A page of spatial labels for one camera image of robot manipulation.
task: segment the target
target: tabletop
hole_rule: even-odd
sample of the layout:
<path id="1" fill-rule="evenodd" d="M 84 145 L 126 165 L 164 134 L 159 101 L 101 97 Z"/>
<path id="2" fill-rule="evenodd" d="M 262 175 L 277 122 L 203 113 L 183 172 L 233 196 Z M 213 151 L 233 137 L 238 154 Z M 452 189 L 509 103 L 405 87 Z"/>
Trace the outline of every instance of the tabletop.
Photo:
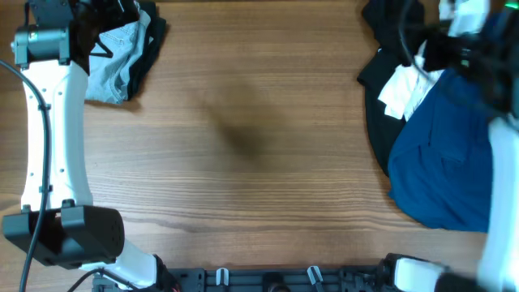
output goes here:
<path id="1" fill-rule="evenodd" d="M 365 0 L 169 2 L 161 54 L 138 96 L 87 102 L 95 205 L 171 268 L 336 267 L 389 252 L 473 273 L 485 235 L 429 230 L 387 197 L 368 143 L 358 73 L 377 49 Z M 0 5 L 0 57 L 23 8 Z M 27 171 L 22 84 L 0 71 L 0 216 L 19 212 Z M 0 291 L 25 254 L 0 237 Z M 29 291 L 82 274 L 33 263 Z M 80 289 L 88 291 L 90 281 Z"/>

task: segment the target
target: black cloth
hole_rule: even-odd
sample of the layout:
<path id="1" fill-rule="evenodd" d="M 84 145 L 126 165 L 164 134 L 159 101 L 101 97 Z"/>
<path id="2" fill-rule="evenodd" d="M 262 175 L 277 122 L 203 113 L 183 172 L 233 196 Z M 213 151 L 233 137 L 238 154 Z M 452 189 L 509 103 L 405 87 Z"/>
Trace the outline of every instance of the black cloth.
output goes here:
<path id="1" fill-rule="evenodd" d="M 404 49 L 400 43 L 398 35 L 398 23 L 402 8 L 407 0 L 370 0 L 362 9 L 362 17 L 367 21 L 373 32 L 375 39 L 379 42 L 382 49 L 389 50 L 400 59 L 404 66 L 410 66 Z M 424 25 L 425 9 L 418 0 L 412 1 L 409 13 L 407 14 L 405 36 L 411 55 L 418 52 L 420 45 L 426 40 L 427 34 L 418 29 Z"/>
<path id="2" fill-rule="evenodd" d="M 146 36 L 144 37 L 143 54 L 130 67 L 128 100 L 139 91 L 140 84 L 146 76 L 146 73 L 152 68 L 153 63 L 159 55 L 165 35 L 165 20 L 158 17 L 155 2 L 140 2 L 139 4 L 140 9 L 148 13 L 151 21 L 146 29 Z"/>
<path id="3" fill-rule="evenodd" d="M 405 125 L 405 119 L 398 120 L 384 114 L 386 105 L 379 101 L 384 85 L 400 65 L 399 58 L 384 49 L 373 57 L 360 73 L 357 81 L 365 88 L 367 134 L 383 172 L 388 176 L 388 161 L 392 145 Z"/>

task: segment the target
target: light blue denim garment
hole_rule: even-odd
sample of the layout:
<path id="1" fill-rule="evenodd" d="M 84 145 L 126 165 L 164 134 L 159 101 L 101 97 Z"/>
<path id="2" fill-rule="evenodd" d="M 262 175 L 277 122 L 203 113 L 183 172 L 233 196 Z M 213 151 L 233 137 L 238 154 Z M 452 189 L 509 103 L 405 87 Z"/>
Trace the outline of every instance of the light blue denim garment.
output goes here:
<path id="1" fill-rule="evenodd" d="M 146 28 L 151 21 L 145 11 L 140 10 L 139 14 L 139 21 L 100 35 L 101 42 L 114 53 L 114 56 L 90 56 L 87 100 L 121 104 L 128 99 L 130 67 L 143 54 Z M 92 52 L 104 53 L 104 50 L 96 45 Z"/>

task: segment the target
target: white garment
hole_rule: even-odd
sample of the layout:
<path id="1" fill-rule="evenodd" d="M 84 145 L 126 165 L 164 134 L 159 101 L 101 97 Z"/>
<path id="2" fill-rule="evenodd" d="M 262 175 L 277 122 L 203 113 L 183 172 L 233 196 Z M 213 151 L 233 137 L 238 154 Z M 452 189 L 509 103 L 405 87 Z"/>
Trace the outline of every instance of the white garment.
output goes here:
<path id="1" fill-rule="evenodd" d="M 425 62 L 420 56 L 415 56 L 414 60 L 421 67 Z M 415 67 L 397 67 L 379 95 L 379 101 L 386 104 L 384 113 L 397 119 L 405 117 L 408 121 L 442 73 L 443 70 L 429 73 L 434 80 L 432 84 Z"/>

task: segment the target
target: pile of clothes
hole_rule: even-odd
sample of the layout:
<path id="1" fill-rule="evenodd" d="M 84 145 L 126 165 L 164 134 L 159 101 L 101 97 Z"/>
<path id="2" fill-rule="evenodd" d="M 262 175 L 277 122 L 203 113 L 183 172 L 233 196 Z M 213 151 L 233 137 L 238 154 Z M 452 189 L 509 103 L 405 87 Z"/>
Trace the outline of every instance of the pile of clothes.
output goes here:
<path id="1" fill-rule="evenodd" d="M 358 82 L 366 93 L 369 140 L 391 181 L 388 195 L 425 226 L 487 232 L 489 117 L 452 99 L 463 95 L 477 100 L 482 94 L 454 71 L 433 71 L 426 79 L 410 66 L 397 31 L 405 1 L 370 0 L 362 11 L 380 48 Z M 409 27 L 423 26 L 423 5 L 413 0 L 408 16 Z M 427 36 L 412 28 L 405 33 L 410 52 L 422 66 Z"/>
<path id="2" fill-rule="evenodd" d="M 87 100 L 112 104 L 129 101 L 157 59 L 166 22 L 157 15 L 155 2 L 135 4 L 139 8 L 139 21 L 100 35 L 101 43 L 114 56 L 90 56 Z M 105 51 L 96 45 L 92 52 Z"/>

